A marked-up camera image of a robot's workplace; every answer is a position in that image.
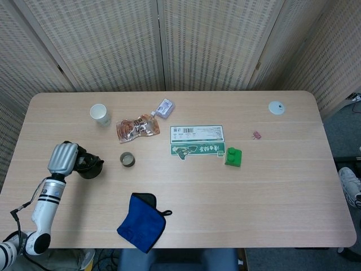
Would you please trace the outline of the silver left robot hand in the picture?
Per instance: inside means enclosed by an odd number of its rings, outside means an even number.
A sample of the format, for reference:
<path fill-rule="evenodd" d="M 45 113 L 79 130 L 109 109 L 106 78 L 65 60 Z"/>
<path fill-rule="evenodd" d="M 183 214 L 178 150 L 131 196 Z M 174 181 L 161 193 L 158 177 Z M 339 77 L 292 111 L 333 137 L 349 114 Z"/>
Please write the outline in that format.
<path fill-rule="evenodd" d="M 65 179 L 73 171 L 78 171 L 81 157 L 86 153 L 80 145 L 64 141 L 54 148 L 47 169 L 53 178 Z"/>

